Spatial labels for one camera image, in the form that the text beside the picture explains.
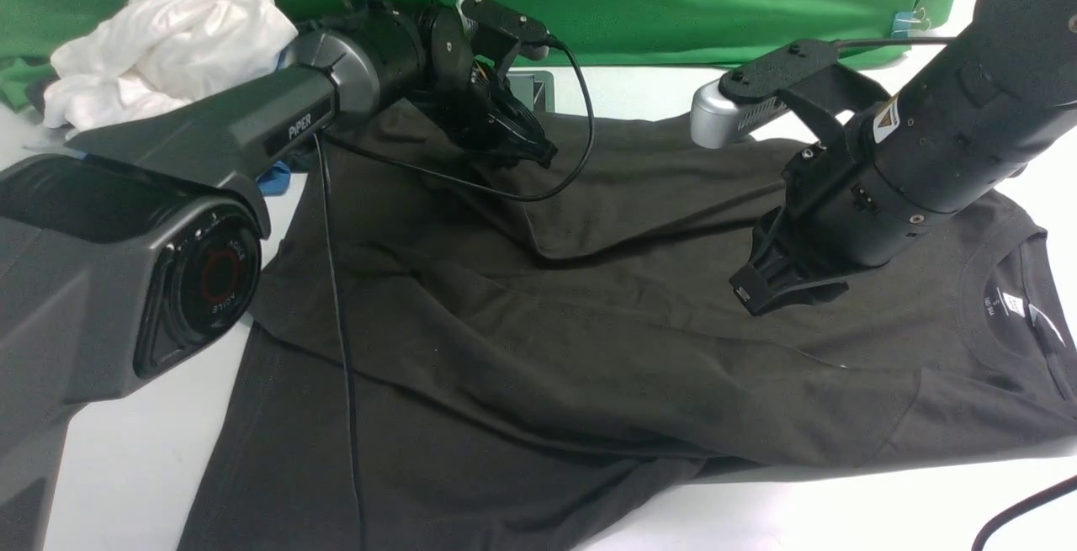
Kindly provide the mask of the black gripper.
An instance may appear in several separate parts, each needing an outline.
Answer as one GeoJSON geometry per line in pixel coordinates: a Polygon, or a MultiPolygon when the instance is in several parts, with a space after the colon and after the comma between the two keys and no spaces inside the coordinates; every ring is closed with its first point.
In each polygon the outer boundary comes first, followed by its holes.
{"type": "Polygon", "coordinates": [[[485,157],[493,167],[536,163],[549,168],[558,149],[533,111],[512,94],[492,65],[474,60],[470,67],[462,90],[420,88],[412,91],[412,105],[458,149],[485,157]]]}
{"type": "Polygon", "coordinates": [[[759,220],[749,262],[729,280],[753,316],[831,302],[926,234],[926,210],[878,171],[866,140],[805,149],[783,180],[783,204],[759,220]]]}

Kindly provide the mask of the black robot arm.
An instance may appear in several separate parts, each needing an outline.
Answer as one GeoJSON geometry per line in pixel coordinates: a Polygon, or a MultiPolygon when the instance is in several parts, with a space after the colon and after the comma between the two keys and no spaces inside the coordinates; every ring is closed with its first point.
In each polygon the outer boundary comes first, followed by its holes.
{"type": "Polygon", "coordinates": [[[1074,128],[1076,0],[977,0],[894,95],[803,39],[724,76],[737,105],[777,100],[816,137],[783,169],[730,278],[752,315],[830,302],[1074,128]]]}

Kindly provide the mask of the gray robot arm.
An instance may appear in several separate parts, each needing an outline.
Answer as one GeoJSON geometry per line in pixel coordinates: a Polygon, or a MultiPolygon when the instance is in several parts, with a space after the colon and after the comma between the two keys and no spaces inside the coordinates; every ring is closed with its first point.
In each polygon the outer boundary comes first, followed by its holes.
{"type": "Polygon", "coordinates": [[[258,176],[324,130],[409,99],[454,145],[548,167],[507,75],[554,45],[493,0],[381,0],[300,31],[277,71],[3,169],[3,548],[39,550],[71,418],[215,343],[272,232],[258,176]]]}

